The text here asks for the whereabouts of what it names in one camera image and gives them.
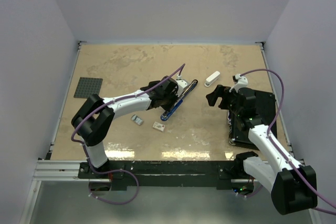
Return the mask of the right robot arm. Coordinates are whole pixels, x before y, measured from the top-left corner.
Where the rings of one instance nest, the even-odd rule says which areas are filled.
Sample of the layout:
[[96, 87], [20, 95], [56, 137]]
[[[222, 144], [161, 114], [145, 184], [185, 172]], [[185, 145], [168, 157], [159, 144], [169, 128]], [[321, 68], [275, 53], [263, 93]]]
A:
[[234, 173], [239, 178], [250, 175], [257, 179], [270, 192], [274, 207], [282, 215], [314, 208], [318, 204], [314, 192], [316, 173], [311, 166], [303, 166], [293, 158], [266, 125], [265, 97], [263, 91], [250, 88], [232, 91], [223, 85], [206, 95], [209, 106], [221, 98], [218, 107], [229, 111], [232, 130], [241, 132], [267, 159], [264, 163], [253, 153], [237, 155], [240, 162], [234, 165]]

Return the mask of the blue black stapler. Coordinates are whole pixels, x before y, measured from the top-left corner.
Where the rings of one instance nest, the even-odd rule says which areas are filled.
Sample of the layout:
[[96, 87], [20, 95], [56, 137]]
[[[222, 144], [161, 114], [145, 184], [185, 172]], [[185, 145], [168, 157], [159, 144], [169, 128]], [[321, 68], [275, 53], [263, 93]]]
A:
[[177, 110], [177, 108], [183, 103], [183, 100], [186, 98], [186, 96], [191, 93], [191, 91], [197, 86], [198, 84], [198, 80], [194, 79], [192, 82], [190, 82], [190, 85], [188, 86], [188, 88], [180, 95], [178, 96], [178, 100], [176, 101], [174, 107], [170, 110], [170, 111], [165, 111], [160, 119], [162, 121], [167, 121], [172, 114]]

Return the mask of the white staple box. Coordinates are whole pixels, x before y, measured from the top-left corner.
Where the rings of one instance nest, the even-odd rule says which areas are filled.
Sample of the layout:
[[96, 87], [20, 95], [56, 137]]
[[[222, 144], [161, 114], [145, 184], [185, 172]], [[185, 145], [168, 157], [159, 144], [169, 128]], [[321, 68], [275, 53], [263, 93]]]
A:
[[152, 126], [155, 130], [158, 130], [160, 132], [164, 132], [165, 130], [165, 125], [164, 124], [161, 124], [159, 122], [154, 122], [153, 123], [153, 126]]

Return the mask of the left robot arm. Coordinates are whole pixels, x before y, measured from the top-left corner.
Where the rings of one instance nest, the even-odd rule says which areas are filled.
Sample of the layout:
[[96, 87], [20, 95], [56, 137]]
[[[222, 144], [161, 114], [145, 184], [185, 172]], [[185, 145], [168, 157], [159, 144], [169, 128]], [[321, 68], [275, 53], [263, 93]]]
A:
[[103, 99], [90, 95], [71, 120], [71, 125], [83, 139], [86, 156], [90, 159], [90, 171], [97, 178], [108, 174], [108, 158], [103, 140], [113, 120], [137, 111], [162, 107], [169, 110], [183, 92], [181, 84], [173, 78], [151, 81], [134, 93]]

